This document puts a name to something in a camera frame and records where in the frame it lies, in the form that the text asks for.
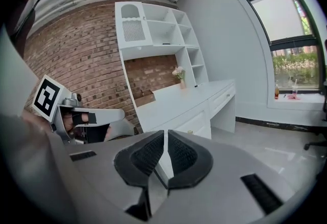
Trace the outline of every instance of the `drawer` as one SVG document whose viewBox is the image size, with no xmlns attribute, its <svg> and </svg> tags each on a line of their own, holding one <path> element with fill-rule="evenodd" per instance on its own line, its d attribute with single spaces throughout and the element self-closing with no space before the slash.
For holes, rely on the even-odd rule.
<svg viewBox="0 0 327 224">
<path fill-rule="evenodd" d="M 235 95 L 235 85 L 228 87 L 223 93 L 218 92 L 208 99 L 210 119 L 216 115 Z"/>
<path fill-rule="evenodd" d="M 155 128 L 155 130 L 173 129 L 211 139 L 209 107 L 207 104 L 207 101 L 204 101 L 188 112 Z"/>
</svg>

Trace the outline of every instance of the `white desk surface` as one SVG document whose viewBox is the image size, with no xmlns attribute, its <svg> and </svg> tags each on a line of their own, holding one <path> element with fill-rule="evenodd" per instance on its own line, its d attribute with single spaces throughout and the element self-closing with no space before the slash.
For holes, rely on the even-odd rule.
<svg viewBox="0 0 327 224">
<path fill-rule="evenodd" d="M 136 108 L 146 132 L 178 117 L 233 84 L 234 80 L 206 82 L 198 87 L 180 89 L 179 84 L 154 91 L 156 100 Z"/>
</svg>

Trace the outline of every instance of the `black slot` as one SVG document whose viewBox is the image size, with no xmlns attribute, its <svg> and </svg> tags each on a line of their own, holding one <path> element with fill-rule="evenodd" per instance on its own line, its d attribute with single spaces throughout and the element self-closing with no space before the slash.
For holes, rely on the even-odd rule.
<svg viewBox="0 0 327 224">
<path fill-rule="evenodd" d="M 243 176 L 241 180 L 266 215 L 278 209 L 283 204 L 257 175 Z"/>
<path fill-rule="evenodd" d="M 80 161 L 80 160 L 87 159 L 87 158 L 90 158 L 95 155 L 97 155 L 97 154 L 94 151 L 86 151 L 83 153 L 72 154 L 69 156 L 71 157 L 72 161 Z"/>
</svg>

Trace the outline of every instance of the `white bookshelf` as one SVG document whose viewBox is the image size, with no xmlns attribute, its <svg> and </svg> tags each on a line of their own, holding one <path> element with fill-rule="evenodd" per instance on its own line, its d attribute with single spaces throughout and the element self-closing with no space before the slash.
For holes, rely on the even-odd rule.
<svg viewBox="0 0 327 224">
<path fill-rule="evenodd" d="M 115 17 L 126 79 L 124 60 L 175 55 L 177 64 L 185 69 L 187 87 L 208 82 L 202 52 L 185 12 L 141 2 L 117 2 Z M 123 25 L 125 21 L 128 21 L 126 27 Z M 135 41 L 126 41 L 126 38 L 135 38 Z"/>
</svg>

